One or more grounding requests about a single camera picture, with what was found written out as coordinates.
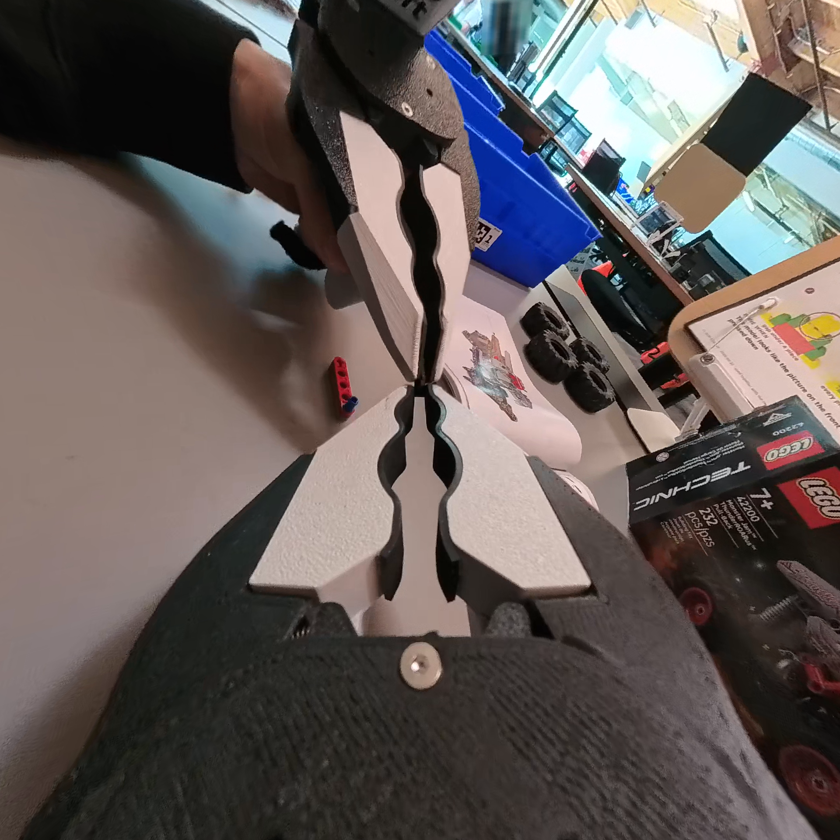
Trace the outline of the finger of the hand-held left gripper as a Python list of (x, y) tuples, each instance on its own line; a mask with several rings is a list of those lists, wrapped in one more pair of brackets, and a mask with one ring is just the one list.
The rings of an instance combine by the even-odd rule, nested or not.
[(469, 236), (459, 176), (444, 165), (421, 171), (423, 217), (419, 226), (418, 290), (423, 302), (423, 372), (425, 383), (437, 382), (444, 367), (455, 304), (469, 267)]
[(368, 122), (347, 112), (339, 119), (355, 194), (339, 246), (385, 347), (405, 382), (415, 382), (424, 310), (400, 214), (403, 166)]

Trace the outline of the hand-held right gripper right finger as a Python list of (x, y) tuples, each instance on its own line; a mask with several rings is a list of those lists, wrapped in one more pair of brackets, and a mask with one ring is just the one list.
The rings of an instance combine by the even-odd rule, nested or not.
[(455, 618), (432, 607), (428, 631), (442, 636), (550, 636), (539, 603), (587, 593), (592, 580), (544, 487), (570, 487), (538, 458), (437, 385), (424, 396), (442, 485), (434, 562)]

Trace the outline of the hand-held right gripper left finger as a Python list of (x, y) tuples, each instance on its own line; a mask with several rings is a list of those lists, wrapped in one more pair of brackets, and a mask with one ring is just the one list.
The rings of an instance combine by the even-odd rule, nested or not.
[(362, 636), (388, 635), (379, 601), (403, 579), (403, 509), (415, 390), (397, 388), (311, 455), (248, 580), (252, 592), (341, 606)]

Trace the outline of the person's left forearm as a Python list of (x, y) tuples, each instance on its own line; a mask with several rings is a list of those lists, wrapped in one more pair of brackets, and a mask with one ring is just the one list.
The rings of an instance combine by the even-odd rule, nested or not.
[(248, 193), (230, 106), (244, 40), (259, 44), (203, 2), (2, 1), (2, 135), (137, 154)]

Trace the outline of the grey desk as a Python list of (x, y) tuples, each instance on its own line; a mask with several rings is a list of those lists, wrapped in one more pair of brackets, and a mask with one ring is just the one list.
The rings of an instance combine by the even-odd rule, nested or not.
[(74, 763), (193, 556), (402, 377), (364, 305), (269, 236), (294, 217), (155, 161), (2, 141), (2, 834)]

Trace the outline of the person's left hand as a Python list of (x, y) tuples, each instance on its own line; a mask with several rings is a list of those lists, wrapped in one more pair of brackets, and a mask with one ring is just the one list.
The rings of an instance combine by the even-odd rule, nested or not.
[(244, 182), (298, 218), (303, 242), (329, 269), (345, 272), (326, 196), (291, 131), (291, 68), (250, 39), (234, 52), (230, 117)]

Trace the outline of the small blue storage bin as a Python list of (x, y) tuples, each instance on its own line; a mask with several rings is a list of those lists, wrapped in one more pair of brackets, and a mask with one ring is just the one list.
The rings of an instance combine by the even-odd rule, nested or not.
[(600, 233), (537, 154), (483, 108), (465, 114), (479, 179), (480, 208), (473, 259), (533, 288)]

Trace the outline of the large blue storage bin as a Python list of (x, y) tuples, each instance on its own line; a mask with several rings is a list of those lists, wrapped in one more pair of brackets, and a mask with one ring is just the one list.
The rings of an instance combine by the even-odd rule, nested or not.
[(472, 120), (469, 115), (479, 109), (491, 117), (499, 117), (504, 109), (503, 100), (487, 79), (474, 71), (468, 60), (444, 36), (433, 30), (425, 36), (424, 46), (448, 74), (465, 121)]

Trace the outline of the open instruction booklet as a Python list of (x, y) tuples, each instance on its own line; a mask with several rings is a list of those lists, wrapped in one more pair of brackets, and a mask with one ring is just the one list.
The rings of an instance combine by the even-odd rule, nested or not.
[(441, 386), (597, 509), (591, 489), (574, 475), (581, 437), (529, 378), (504, 316), (462, 297), (449, 325)]

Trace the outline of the red toy beam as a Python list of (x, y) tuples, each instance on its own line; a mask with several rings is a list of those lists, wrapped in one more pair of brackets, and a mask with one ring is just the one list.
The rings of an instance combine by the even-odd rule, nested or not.
[(349, 396), (354, 395), (350, 383), (349, 369), (343, 357), (333, 357), (329, 367), (329, 381), (332, 385), (338, 417), (341, 420), (351, 417), (352, 414), (345, 414), (341, 411), (343, 400), (346, 400)]

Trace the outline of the black office chair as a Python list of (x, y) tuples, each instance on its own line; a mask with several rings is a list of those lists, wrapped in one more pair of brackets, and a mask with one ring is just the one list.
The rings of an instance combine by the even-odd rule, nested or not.
[(592, 245), (600, 266), (581, 273), (583, 291), (607, 327), (635, 351), (651, 350), (667, 340), (669, 327), (684, 307), (637, 253), (607, 234)]

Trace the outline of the black building set box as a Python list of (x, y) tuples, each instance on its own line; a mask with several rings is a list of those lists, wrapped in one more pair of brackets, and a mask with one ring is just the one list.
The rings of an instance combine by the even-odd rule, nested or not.
[(838, 442), (799, 397), (626, 466), (628, 525), (744, 727), (838, 838)]

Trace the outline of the beige hanging panel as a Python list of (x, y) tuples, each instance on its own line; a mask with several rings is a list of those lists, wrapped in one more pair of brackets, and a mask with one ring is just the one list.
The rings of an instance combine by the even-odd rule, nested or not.
[(654, 196), (679, 217), (681, 227), (699, 234), (740, 196), (747, 176), (704, 143), (695, 143), (657, 184)]

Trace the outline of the wood framed instruction board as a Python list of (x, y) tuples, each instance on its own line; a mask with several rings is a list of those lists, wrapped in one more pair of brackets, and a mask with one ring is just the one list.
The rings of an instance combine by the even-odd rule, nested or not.
[(726, 423), (799, 397), (838, 440), (838, 237), (682, 309), (672, 356), (700, 400)]

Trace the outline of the black hanging sign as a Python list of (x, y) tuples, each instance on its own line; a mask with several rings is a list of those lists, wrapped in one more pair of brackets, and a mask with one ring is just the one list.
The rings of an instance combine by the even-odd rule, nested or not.
[(811, 110), (807, 100), (750, 72), (701, 144), (749, 176)]

